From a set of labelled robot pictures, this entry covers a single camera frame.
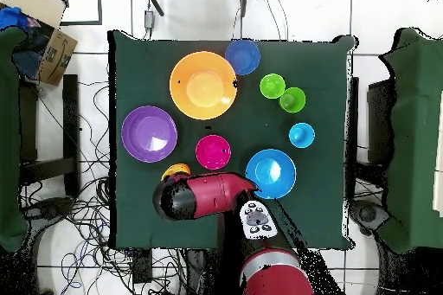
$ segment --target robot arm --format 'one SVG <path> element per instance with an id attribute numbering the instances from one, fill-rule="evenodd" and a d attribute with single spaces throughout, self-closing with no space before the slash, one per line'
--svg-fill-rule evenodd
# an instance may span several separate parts
<path id="1" fill-rule="evenodd" d="M 237 277 L 243 295 L 314 295 L 299 257 L 255 190 L 255 184 L 235 173 L 176 173 L 157 186 L 153 203 L 162 217 L 172 220 L 233 211 L 234 225 L 227 234 L 238 237 L 242 265 Z"/>

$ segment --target table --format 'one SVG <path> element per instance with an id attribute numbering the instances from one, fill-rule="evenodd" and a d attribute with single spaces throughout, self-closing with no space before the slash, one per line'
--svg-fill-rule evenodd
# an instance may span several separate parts
<path id="1" fill-rule="evenodd" d="M 343 154 L 347 100 L 346 61 L 354 37 L 335 42 L 257 42 L 261 60 L 247 76 L 238 76 L 233 105 L 216 119 L 190 119 L 174 105 L 169 91 L 173 67 L 190 53 L 206 50 L 219 55 L 229 42 L 136 41 L 118 31 L 108 32 L 110 43 L 110 130 L 112 231 L 115 245 L 124 247 L 217 247 L 217 218 L 196 221 L 165 221 L 152 206 L 152 192 L 163 172 L 172 164 L 186 163 L 193 174 L 207 172 L 196 161 L 196 142 L 214 133 L 231 145 L 232 157 L 222 170 L 244 175 L 250 157 L 267 148 L 287 153 L 297 167 L 292 191 L 281 198 L 308 247 L 345 249 L 342 236 Z M 260 94 L 260 79 L 281 74 L 286 87 L 301 87 L 305 108 L 294 114 L 279 108 L 277 100 Z M 131 157 L 121 142 L 121 125 L 138 106 L 158 106 L 177 125 L 176 149 L 164 160 L 144 164 Z M 287 133 L 297 122 L 316 131 L 307 149 L 294 148 Z M 270 209 L 276 202 L 266 200 Z"/>

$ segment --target orange bowl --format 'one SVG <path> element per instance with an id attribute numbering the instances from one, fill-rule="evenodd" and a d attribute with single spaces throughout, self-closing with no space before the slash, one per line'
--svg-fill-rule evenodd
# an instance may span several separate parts
<path id="1" fill-rule="evenodd" d="M 237 79 L 228 61 L 212 52 L 183 57 L 170 75 L 170 96 L 192 119 L 214 119 L 232 105 Z"/>

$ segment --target bowl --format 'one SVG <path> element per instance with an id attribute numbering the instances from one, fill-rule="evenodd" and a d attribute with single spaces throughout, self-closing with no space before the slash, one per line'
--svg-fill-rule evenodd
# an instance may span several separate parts
<path id="1" fill-rule="evenodd" d="M 307 123 L 297 123 L 289 130 L 289 141 L 300 149 L 304 149 L 312 144 L 314 138 L 315 131 Z"/>
<path id="2" fill-rule="evenodd" d="M 163 109 L 141 106 L 126 116 L 121 139 L 131 156 L 141 162 L 155 163 L 165 159 L 176 147 L 176 124 Z"/>
<path id="3" fill-rule="evenodd" d="M 231 148 L 228 141 L 221 136 L 208 135 L 197 143 L 196 158 L 204 168 L 217 170 L 228 163 Z"/>
<path id="4" fill-rule="evenodd" d="M 226 49 L 225 58 L 236 74 L 248 75 L 259 66 L 260 51 L 252 41 L 234 41 Z"/>
<path id="5" fill-rule="evenodd" d="M 277 99 L 285 91 L 285 87 L 285 81 L 277 74 L 268 74 L 260 82 L 260 91 L 268 99 Z"/>
<path id="6" fill-rule="evenodd" d="M 233 104 L 237 79 L 228 61 L 212 52 L 183 57 L 170 75 L 170 95 L 192 119 L 214 119 Z"/>
<path id="7" fill-rule="evenodd" d="M 287 195 L 295 184 L 294 162 L 283 151 L 265 149 L 257 152 L 246 167 L 246 178 L 258 185 L 260 198 L 274 199 Z"/>
<path id="8" fill-rule="evenodd" d="M 182 164 L 182 163 L 179 163 L 179 164 L 174 164 L 174 165 L 171 165 L 164 173 L 163 173 L 163 175 L 162 175 L 162 181 L 164 180 L 164 178 L 166 177 L 166 176 L 171 176 L 171 175 L 173 175 L 173 174 L 175 174 L 175 173 L 178 173 L 179 171 L 181 171 L 181 172 L 183 172 L 183 173 L 187 173 L 187 174 L 189 174 L 190 175 L 190 168 L 189 168 L 189 166 L 188 165 L 186 165 L 186 164 Z"/>
<path id="9" fill-rule="evenodd" d="M 305 103 L 305 92 L 298 87 L 287 88 L 279 99 L 281 108 L 289 113 L 300 112 Z"/>

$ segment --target green bowl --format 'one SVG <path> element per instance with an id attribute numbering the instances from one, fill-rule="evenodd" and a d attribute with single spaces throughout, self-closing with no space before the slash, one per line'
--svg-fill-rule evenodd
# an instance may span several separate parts
<path id="1" fill-rule="evenodd" d="M 280 106 L 289 113 L 300 112 L 305 103 L 305 92 L 298 87 L 289 87 L 279 99 Z"/>
<path id="2" fill-rule="evenodd" d="M 277 74 L 268 74 L 260 82 L 260 91 L 268 99 L 277 99 L 283 94 L 285 87 L 285 81 Z"/>

